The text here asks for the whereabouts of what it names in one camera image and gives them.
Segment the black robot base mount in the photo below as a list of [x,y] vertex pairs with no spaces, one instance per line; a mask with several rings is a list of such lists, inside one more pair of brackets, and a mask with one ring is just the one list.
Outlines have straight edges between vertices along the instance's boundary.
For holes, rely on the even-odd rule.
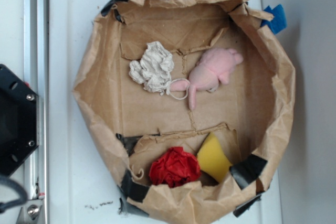
[[37,146],[37,94],[1,64],[1,174],[11,176]]

